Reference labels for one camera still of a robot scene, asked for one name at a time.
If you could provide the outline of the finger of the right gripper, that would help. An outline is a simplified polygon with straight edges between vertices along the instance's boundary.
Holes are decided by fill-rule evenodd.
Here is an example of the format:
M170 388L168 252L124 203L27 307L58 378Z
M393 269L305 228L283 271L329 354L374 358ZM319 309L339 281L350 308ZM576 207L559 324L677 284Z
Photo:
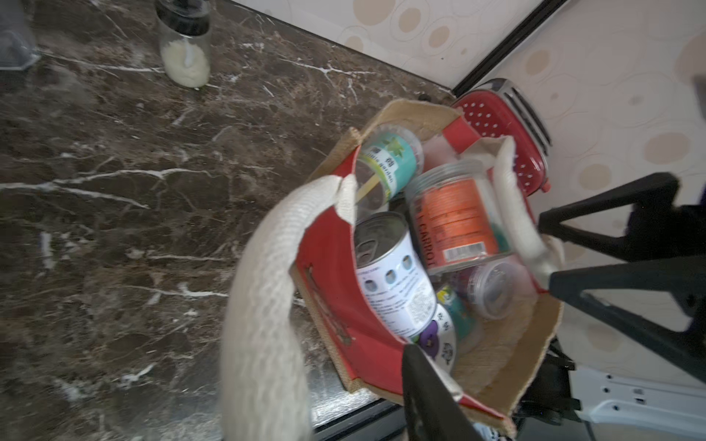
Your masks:
M553 273L549 292L705 382L705 257Z
M550 209L540 233L625 262L670 256L680 181L654 173L597 196Z

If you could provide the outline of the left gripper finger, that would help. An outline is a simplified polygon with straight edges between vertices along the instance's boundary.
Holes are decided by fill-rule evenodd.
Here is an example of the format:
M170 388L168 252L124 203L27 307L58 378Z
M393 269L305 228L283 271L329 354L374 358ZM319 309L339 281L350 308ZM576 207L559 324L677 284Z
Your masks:
M409 440L482 440L418 345L402 357L404 415Z

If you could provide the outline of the clear small seed jar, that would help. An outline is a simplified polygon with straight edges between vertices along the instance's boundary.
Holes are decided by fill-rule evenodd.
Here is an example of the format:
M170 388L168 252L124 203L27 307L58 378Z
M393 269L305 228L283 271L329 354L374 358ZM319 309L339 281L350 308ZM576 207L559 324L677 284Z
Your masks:
M516 257L466 268L455 286L477 315L493 321L509 316L514 305L531 294L527 272Z

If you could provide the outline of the orange label seed jar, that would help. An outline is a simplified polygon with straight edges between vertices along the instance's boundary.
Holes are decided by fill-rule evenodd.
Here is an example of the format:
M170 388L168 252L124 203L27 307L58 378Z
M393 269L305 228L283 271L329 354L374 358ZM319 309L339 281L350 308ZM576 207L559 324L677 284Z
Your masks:
M414 178L404 189L420 255L431 276L513 253L484 165L460 160Z

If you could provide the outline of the burlap canvas bag red lining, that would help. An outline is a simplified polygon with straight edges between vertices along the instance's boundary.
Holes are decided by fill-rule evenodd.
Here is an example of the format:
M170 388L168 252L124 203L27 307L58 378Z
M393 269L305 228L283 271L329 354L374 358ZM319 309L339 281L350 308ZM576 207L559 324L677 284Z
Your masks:
M350 128L327 158L272 209L246 245L224 319L220 356L222 431L227 440L309 440L312 405L301 344L290 324L302 294L348 391L366 388L402 402L402 341L375 317L354 279L353 165L363 139L403 119L423 132L460 136L459 110L395 99L362 129ZM520 191L500 198L510 242L529 270L528 301L494 325L477 356L464 356L453 379L466 417L513 437L511 415L535 379L563 307L551 297L551 272L564 263L558 240L537 232Z

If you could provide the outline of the teal label seed jar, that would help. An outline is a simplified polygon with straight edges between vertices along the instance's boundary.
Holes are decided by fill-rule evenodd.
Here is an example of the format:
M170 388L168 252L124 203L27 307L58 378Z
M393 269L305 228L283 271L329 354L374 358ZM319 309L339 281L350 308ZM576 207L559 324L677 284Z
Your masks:
M365 139L357 156L359 212L373 213L390 202L424 168L422 143L408 124L378 126Z

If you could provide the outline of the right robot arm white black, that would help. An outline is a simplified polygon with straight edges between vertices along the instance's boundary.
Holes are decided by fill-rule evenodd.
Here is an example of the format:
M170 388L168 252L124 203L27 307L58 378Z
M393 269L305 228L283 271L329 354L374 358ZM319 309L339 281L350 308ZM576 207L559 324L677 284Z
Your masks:
M514 215L511 241L553 298L603 323L689 374L705 378L705 206L678 206L680 181L654 173L542 213ZM610 304L598 290L664 292L687 316L673 331ZM551 343L517 421L534 418L639 426L705 436L705 396L685 387L631 380L579 367Z

